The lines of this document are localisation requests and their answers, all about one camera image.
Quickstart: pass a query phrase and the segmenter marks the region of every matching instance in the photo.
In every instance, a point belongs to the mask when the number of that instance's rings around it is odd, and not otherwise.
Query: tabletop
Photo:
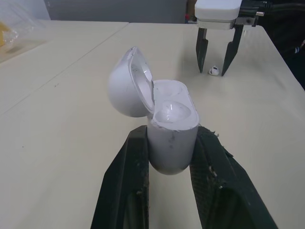
[[[118,113],[107,98],[111,70],[135,45],[154,80],[186,84],[201,125],[246,169],[278,227],[302,227],[302,87],[262,27],[242,36],[224,77],[206,72],[222,67],[233,31],[208,30],[200,74],[197,30],[128,24],[0,116],[0,228],[90,227],[105,171],[128,133],[146,124]],[[201,228],[189,168],[175,176],[150,168],[150,228]]]
[[[40,22],[41,28],[30,33],[11,51],[0,53],[0,63],[9,58],[0,66],[0,114],[128,24],[44,20]]]

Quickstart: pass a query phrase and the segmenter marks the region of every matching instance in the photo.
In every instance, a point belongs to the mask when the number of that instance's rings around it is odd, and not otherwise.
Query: plastic bag
[[[16,3],[0,1],[0,52],[6,52],[39,23]]]

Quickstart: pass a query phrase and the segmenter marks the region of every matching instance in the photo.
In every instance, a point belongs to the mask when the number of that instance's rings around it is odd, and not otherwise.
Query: white earbud case
[[[111,73],[108,96],[123,115],[147,116],[149,159],[156,170],[173,175],[187,168],[193,155],[199,115],[182,82],[153,81],[144,56],[133,47]]]

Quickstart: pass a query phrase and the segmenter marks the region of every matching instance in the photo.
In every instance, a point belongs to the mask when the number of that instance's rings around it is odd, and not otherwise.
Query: yellow object
[[[10,29],[9,29],[9,27],[7,27],[5,24],[3,24],[0,21],[0,47],[5,45],[5,41],[4,41],[4,38],[3,38],[3,32],[4,31],[10,31]]]

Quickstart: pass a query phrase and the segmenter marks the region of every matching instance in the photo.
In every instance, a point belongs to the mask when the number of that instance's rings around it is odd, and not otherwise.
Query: cable
[[[245,1],[240,7],[240,15],[254,16],[256,12],[262,11],[265,14],[274,14],[283,11],[303,11],[305,12],[304,3],[283,3],[271,4],[267,2]]]
[[[268,12],[282,12],[282,11],[305,11],[305,4],[303,3],[284,3],[274,4],[269,8]]]

